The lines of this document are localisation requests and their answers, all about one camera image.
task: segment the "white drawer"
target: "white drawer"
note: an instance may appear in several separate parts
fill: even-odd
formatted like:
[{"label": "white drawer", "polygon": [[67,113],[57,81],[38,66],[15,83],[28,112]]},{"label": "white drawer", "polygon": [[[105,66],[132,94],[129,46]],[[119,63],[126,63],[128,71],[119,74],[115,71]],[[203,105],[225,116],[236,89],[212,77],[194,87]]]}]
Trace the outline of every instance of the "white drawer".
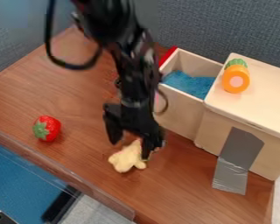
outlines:
[{"label": "white drawer", "polygon": [[[160,72],[167,75],[179,70],[192,77],[216,77],[221,68],[221,63],[177,49],[160,67]],[[203,101],[165,84],[160,84],[159,88],[168,97],[169,108],[164,114],[155,115],[156,120],[166,129],[194,140],[205,109]],[[155,111],[160,111],[164,104],[158,97]]]}]

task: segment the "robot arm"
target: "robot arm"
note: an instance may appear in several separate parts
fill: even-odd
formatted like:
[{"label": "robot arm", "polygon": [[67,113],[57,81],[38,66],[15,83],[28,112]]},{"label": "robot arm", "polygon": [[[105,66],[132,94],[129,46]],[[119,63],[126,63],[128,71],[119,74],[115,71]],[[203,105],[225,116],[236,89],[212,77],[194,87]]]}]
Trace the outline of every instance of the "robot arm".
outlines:
[{"label": "robot arm", "polygon": [[80,28],[95,40],[98,48],[86,64],[68,64],[51,53],[55,2],[50,0],[46,14],[48,57],[59,66],[83,70],[95,65],[102,49],[111,53],[119,74],[116,86],[122,99],[120,104],[104,104],[109,140],[116,144],[124,130],[130,131],[143,139],[142,159],[148,159],[152,151],[164,144],[164,131],[153,117],[155,93],[162,76],[151,35],[138,23],[129,0],[72,0],[77,7]]}]

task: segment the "strawberry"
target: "strawberry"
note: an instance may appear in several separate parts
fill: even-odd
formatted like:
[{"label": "strawberry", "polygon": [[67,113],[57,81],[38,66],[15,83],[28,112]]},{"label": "strawberry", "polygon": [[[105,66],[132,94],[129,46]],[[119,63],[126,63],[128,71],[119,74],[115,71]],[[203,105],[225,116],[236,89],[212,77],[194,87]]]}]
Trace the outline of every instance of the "strawberry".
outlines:
[{"label": "strawberry", "polygon": [[46,142],[53,141],[60,133],[60,129],[60,121],[48,115],[40,116],[33,126],[35,137]]}]

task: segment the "plush toy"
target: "plush toy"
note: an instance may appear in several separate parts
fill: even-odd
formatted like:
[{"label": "plush toy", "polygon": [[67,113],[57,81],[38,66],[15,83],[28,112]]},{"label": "plush toy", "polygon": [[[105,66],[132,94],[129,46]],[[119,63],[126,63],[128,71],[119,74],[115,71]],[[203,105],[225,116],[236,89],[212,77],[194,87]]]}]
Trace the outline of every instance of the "plush toy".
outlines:
[{"label": "plush toy", "polygon": [[141,170],[146,168],[145,162],[141,160],[141,141],[139,139],[113,154],[108,161],[117,172],[128,172],[133,166]]}]

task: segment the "wooden tabletop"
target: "wooden tabletop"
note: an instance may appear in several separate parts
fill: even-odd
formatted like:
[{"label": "wooden tabletop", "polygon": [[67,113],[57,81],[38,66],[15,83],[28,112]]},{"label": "wooden tabletop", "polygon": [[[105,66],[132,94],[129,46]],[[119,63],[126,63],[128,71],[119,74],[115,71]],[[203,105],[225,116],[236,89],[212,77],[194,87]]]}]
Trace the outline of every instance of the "wooden tabletop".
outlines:
[{"label": "wooden tabletop", "polygon": [[[76,63],[95,49],[75,28],[53,45],[55,54]],[[164,48],[158,49],[164,54]],[[167,145],[153,155],[148,169],[116,173],[108,157],[120,145],[109,143],[102,120],[102,104],[116,96],[114,71],[107,52],[94,69],[75,72],[51,63],[41,46],[0,73],[0,143],[97,196],[92,183],[134,209],[138,223],[270,223],[272,182],[250,173],[245,196],[215,190],[217,158],[169,131]],[[41,115],[63,124],[53,143],[41,143],[32,134]]]}]

